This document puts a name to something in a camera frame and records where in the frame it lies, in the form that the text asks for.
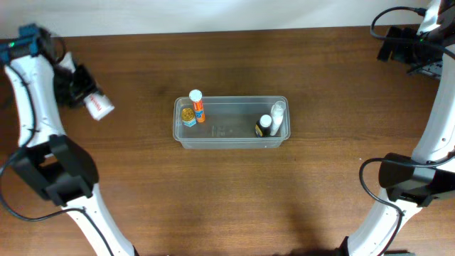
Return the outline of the dark bottle white cap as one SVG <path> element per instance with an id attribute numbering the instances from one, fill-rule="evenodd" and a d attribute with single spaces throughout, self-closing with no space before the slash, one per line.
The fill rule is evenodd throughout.
<path id="1" fill-rule="evenodd" d="M 269 137 L 271 133 L 272 118 L 268 114 L 264 114 L 256 122 L 255 134 L 257 137 Z"/>

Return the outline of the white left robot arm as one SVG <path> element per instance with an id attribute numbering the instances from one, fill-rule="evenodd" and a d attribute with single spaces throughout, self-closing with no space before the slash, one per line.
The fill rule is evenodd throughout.
<path id="1" fill-rule="evenodd" d="M 40 222 L 67 214 L 81 229 L 97 255 L 136 255 L 103 201 L 100 177 L 93 158 L 70 139 L 58 108 L 84 106 L 95 120 L 113 109 L 88 69 L 71 52 L 58 54 L 54 36 L 34 23 L 22 26 L 18 37 L 1 44 L 1 66 L 9 78 L 19 119 L 18 149 L 2 170 L 11 167 L 43 200 L 59 211 L 26 217 L 5 200 L 14 217 Z"/>

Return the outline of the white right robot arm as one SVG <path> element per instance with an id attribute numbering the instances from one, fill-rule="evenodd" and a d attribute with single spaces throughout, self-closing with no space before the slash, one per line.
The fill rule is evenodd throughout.
<path id="1" fill-rule="evenodd" d="M 422 16 L 418 28 L 392 26 L 376 33 L 382 41 L 377 59 L 409 66 L 408 74 L 438 80 L 426 126 L 408 156 L 388 153 L 365 160 L 358 178 L 374 204 L 360 227 L 344 238 L 337 255 L 388 255 L 404 225 L 430 203 L 454 197 L 454 2 L 431 1 L 425 8 L 396 7 Z"/>

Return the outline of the orange tube white cap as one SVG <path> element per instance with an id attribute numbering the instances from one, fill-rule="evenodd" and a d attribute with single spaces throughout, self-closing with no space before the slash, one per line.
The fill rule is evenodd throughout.
<path id="1" fill-rule="evenodd" d="M 193 103 L 193 109 L 196 115 L 196 121 L 203 123 L 205 121 L 205 112 L 203 107 L 203 94 L 200 90 L 191 90 L 189 98 Z"/>

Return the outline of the small jar gold lid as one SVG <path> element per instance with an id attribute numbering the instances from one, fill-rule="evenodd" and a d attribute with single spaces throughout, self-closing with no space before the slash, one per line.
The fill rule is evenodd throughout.
<path id="1" fill-rule="evenodd" d="M 181 120 L 183 125 L 186 127 L 192 127 L 197 124 L 195 112 L 191 108 L 185 108 L 182 110 Z"/>

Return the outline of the white Panadol box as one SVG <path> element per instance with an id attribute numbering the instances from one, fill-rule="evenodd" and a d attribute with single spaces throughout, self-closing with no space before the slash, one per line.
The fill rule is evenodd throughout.
<path id="1" fill-rule="evenodd" d="M 91 93 L 83 101 L 88 112 L 96 121 L 100 121 L 114 110 L 114 105 L 109 98 L 101 92 Z"/>

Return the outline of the white squeeze bottle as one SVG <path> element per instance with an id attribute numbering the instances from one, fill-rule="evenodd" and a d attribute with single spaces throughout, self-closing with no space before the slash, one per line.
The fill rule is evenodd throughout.
<path id="1" fill-rule="evenodd" d="M 271 108 L 270 116 L 272 118 L 270 135 L 273 137 L 277 134 L 286 110 L 286 103 L 284 101 L 277 101 Z"/>

